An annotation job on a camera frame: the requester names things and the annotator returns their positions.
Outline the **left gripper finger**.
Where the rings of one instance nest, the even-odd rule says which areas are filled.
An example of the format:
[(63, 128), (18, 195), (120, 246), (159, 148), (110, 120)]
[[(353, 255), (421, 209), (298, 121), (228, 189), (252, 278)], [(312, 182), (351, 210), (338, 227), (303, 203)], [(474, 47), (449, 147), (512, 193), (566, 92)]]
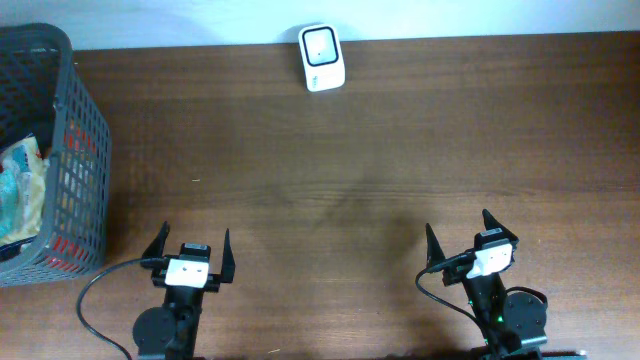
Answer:
[(164, 253), (164, 246), (169, 233), (170, 233), (170, 225), (167, 221), (164, 221), (154, 240), (143, 252), (142, 258), (143, 259), (161, 258)]
[(230, 284), (233, 282), (235, 275), (236, 263), (231, 247), (230, 230), (225, 232), (223, 260), (220, 271), (220, 282)]

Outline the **grey plastic mesh basket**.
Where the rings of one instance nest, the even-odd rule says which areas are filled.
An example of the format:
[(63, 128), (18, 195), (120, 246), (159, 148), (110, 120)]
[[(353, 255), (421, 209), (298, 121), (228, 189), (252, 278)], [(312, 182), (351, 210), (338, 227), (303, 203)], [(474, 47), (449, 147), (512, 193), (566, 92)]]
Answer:
[(43, 223), (24, 251), (2, 262), (4, 287), (73, 279), (105, 260), (111, 133), (68, 36), (50, 24), (1, 30), (1, 145), (28, 135), (49, 153)]

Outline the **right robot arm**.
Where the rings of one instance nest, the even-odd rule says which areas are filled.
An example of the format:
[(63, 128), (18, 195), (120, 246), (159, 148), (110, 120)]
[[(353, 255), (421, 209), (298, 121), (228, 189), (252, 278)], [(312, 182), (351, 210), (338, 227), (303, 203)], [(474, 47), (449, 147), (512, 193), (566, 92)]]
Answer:
[[(430, 225), (425, 226), (426, 267), (415, 278), (420, 292), (457, 311), (479, 328), (485, 346), (475, 350), (479, 359), (541, 359), (547, 343), (547, 297), (527, 287), (507, 288), (501, 274), (515, 262), (519, 238), (488, 211), (482, 211), (485, 230), (474, 236), (470, 249), (444, 255)], [(429, 292), (420, 284), (425, 274), (440, 273), (443, 284), (461, 284), (468, 298), (466, 311)]]

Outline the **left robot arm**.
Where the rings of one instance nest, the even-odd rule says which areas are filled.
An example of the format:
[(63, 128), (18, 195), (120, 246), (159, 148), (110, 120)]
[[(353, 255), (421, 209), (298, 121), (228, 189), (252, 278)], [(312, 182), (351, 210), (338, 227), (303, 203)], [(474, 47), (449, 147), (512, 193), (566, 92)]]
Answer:
[(132, 337), (140, 359), (192, 359), (194, 357), (202, 303), (207, 293), (217, 293), (233, 282), (235, 259), (230, 233), (226, 232), (221, 270), (210, 271), (211, 247), (184, 243), (176, 255), (164, 253), (170, 225), (159, 233), (142, 254), (142, 268), (151, 272), (151, 281), (165, 290), (163, 303), (142, 312), (136, 319)]

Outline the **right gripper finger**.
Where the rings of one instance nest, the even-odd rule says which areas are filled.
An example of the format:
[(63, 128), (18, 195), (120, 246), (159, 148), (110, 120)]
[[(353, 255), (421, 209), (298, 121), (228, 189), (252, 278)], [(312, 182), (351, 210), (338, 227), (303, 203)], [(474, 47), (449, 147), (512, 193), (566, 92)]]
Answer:
[(435, 268), (445, 260), (445, 255), (429, 223), (425, 224), (425, 233), (427, 243), (426, 267)]
[(505, 233), (503, 225), (495, 219), (495, 217), (489, 212), (488, 209), (482, 210), (482, 217), (485, 226), (483, 235)]

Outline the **cream and blue snack bag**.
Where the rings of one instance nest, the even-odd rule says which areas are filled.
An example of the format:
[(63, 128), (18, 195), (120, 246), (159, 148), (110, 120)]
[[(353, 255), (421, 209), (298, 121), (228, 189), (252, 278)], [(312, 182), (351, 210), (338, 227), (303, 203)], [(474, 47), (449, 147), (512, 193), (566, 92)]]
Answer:
[(39, 234), (50, 166), (29, 134), (1, 152), (1, 245)]

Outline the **white barcode scanner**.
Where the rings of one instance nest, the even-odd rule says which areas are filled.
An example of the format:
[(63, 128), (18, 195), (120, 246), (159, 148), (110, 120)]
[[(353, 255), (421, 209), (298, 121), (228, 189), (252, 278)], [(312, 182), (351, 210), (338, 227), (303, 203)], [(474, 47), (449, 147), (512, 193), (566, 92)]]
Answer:
[(302, 28), (298, 43), (309, 92), (332, 90), (344, 85), (346, 69), (337, 30), (328, 24)]

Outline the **orange biscuit packet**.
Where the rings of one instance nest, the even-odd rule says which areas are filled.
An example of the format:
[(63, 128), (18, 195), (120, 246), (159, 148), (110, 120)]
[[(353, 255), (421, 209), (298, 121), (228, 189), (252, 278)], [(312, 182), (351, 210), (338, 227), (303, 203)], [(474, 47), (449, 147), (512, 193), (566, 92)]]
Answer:
[(60, 152), (59, 181), (54, 227), (49, 246), (53, 251), (46, 264), (66, 273), (86, 271), (90, 255), (94, 205), (95, 144), (76, 120), (69, 120)]

